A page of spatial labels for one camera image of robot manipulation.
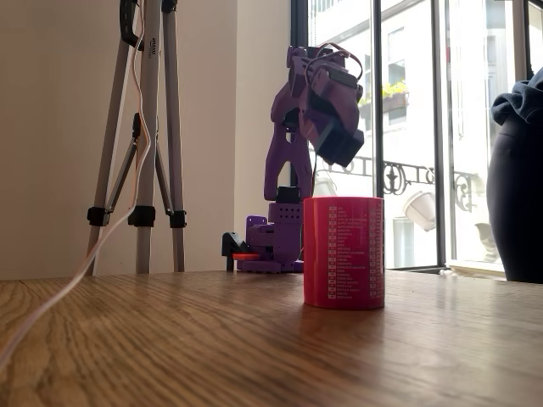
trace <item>red can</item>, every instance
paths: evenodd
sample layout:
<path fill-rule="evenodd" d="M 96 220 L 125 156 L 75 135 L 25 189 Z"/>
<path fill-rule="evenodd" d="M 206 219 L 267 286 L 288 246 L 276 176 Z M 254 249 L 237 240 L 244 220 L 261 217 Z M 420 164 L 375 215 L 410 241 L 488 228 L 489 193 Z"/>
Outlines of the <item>red can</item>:
<path fill-rule="evenodd" d="M 304 201 L 304 300 L 330 309 L 384 306 L 381 198 Z"/>

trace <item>white cable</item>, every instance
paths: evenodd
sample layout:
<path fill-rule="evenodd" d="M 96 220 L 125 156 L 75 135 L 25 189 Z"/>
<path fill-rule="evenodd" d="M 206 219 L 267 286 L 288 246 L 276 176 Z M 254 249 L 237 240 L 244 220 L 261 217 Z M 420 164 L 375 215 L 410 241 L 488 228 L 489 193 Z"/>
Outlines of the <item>white cable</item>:
<path fill-rule="evenodd" d="M 128 218 L 128 216 L 132 214 L 132 212 L 136 208 L 137 190 L 139 189 L 139 179 L 140 179 L 140 175 L 142 174 L 143 163 L 145 162 L 149 149 L 151 148 L 151 137 L 149 136 L 147 123 L 145 122 L 145 118 L 143 117 L 142 88 L 140 87 L 139 81 L 137 80 L 137 76 L 136 76 L 137 49 L 139 48 L 139 45 L 142 42 L 143 34 L 145 32 L 145 17 L 143 16 L 143 0 L 141 1 L 140 7 L 139 7 L 139 18 L 142 24 L 142 33 L 140 34 L 137 40 L 137 44 L 134 47 L 134 50 L 132 51 L 131 71 L 132 71 L 132 78 L 134 82 L 136 83 L 137 91 L 139 93 L 138 111 L 139 111 L 141 121 L 143 123 L 143 132 L 145 134 L 145 149 L 143 150 L 142 157 L 139 159 L 136 165 L 136 177 L 134 180 L 132 203 L 130 205 L 130 208 L 128 209 L 128 212 L 126 212 L 113 226 L 111 226 L 111 228 L 106 233 L 104 233 L 102 237 L 100 237 L 100 239 L 96 242 L 91 252 L 83 261 L 81 268 L 72 277 L 70 282 L 64 288 L 62 288 L 58 293 L 54 294 L 50 299 L 48 299 L 45 303 L 43 303 L 40 307 L 35 309 L 30 315 L 28 315 L 28 317 L 26 317 L 26 320 L 19 327 L 17 332 L 11 337 L 8 344 L 5 346 L 2 353 L 0 354 L 0 371 L 2 371 L 2 369 L 6 366 L 6 364 L 9 361 L 9 358 L 11 357 L 11 354 L 15 351 L 19 343 L 23 340 L 26 333 L 32 328 L 34 323 L 43 314 L 45 314 L 51 307 L 53 307 L 58 301 L 60 301 L 66 294 L 68 294 L 81 281 L 81 279 L 85 275 L 85 272 L 87 271 L 91 263 L 94 261 L 96 254 L 98 253 L 100 248 L 104 245 L 105 241 L 108 240 L 109 236 L 111 236 L 114 230 L 117 229 L 117 227 L 119 227 L 120 224 L 122 224 Z"/>

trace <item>white wall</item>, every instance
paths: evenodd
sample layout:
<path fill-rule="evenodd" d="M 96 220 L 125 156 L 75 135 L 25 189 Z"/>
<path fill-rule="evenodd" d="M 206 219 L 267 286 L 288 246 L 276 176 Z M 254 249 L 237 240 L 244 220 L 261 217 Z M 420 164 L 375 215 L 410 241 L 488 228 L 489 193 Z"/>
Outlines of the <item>white wall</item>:
<path fill-rule="evenodd" d="M 273 135 L 273 98 L 288 79 L 290 0 L 238 0 L 235 231 L 248 215 L 268 214 L 264 168 Z M 289 185 L 283 168 L 279 185 Z"/>
<path fill-rule="evenodd" d="M 187 269 L 220 269 L 221 234 L 233 228 L 237 1 L 179 4 Z M 0 57 L 0 278 L 68 276 L 87 247 L 86 213 L 119 38 L 118 1 L 0 5 L 0 36 L 9 44 Z M 160 96 L 165 150 L 164 84 Z M 135 103 L 129 83 L 117 169 L 130 140 Z M 126 209 L 129 192 L 127 183 L 117 216 Z M 171 230 L 158 186 L 155 196 L 153 272 L 169 272 Z M 122 226 L 112 236 L 99 274 L 134 271 L 135 231 Z"/>

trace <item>purple robot arm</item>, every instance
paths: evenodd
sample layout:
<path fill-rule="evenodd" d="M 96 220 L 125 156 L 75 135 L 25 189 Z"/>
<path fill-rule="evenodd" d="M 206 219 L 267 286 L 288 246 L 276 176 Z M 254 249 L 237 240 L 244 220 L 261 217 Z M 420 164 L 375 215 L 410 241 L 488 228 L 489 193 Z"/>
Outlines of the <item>purple robot arm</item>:
<path fill-rule="evenodd" d="M 239 270 L 302 270 L 302 202 L 311 196 L 313 183 L 308 142 L 327 163 L 343 166 L 364 143 L 358 130 L 362 87 L 344 67 L 344 59 L 350 55 L 343 51 L 332 53 L 322 47 L 288 49 L 288 83 L 271 107 L 274 128 L 264 180 L 264 198 L 271 201 L 268 218 L 248 216 L 246 242 L 235 233 L 223 236 L 222 255 L 228 258 L 228 269 L 232 268 L 233 254 L 249 250 L 259 258 L 239 260 Z M 279 173 L 287 163 L 292 164 L 298 184 L 277 187 Z"/>

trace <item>yellow flowers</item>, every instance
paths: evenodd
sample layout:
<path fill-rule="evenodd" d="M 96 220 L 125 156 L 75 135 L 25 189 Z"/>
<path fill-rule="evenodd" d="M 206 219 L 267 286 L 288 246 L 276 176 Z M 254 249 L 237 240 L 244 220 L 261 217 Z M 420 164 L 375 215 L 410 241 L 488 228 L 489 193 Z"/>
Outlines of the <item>yellow flowers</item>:
<path fill-rule="evenodd" d="M 408 92 L 406 81 L 397 82 L 394 85 L 390 85 L 389 83 L 384 83 L 382 89 L 383 89 L 382 90 L 383 98 L 394 96 L 396 93 Z M 370 91 L 369 89 L 364 90 L 364 96 L 362 96 L 362 98 L 360 99 L 360 102 L 358 103 L 359 106 L 368 104 L 372 101 L 372 93 L 369 91 Z"/>

